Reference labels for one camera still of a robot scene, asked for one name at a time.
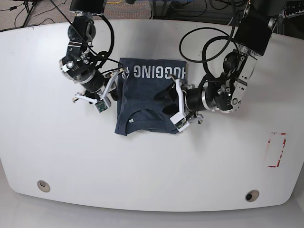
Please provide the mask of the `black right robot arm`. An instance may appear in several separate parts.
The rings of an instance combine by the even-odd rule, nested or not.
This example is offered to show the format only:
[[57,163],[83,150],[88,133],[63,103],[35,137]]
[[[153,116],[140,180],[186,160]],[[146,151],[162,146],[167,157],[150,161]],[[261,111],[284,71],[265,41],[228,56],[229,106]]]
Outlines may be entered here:
[[[99,69],[109,60],[114,48],[114,29],[104,16],[107,1],[73,0],[70,11],[75,13],[74,20],[69,22],[69,44],[66,56],[60,60],[62,74],[85,88],[85,96],[100,101],[100,89],[107,79]],[[108,51],[96,53],[92,41],[96,35],[93,16],[99,16],[110,30],[110,47]]]

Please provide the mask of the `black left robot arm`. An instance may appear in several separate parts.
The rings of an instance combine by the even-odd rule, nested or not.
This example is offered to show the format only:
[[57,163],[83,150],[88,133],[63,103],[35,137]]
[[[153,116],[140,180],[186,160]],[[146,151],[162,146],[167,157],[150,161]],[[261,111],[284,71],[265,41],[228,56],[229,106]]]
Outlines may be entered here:
[[[204,110],[224,113],[237,110],[254,71],[256,57],[264,55],[279,14],[286,4],[285,0],[248,1],[239,27],[232,28],[235,34],[224,33],[204,45],[199,62],[206,74],[198,87],[174,82],[157,93],[154,100],[160,102],[168,98],[173,102],[181,101],[188,119]],[[236,48],[225,56],[221,75],[214,77],[208,62],[215,58],[207,58],[206,53],[209,45],[219,40],[232,42]]]

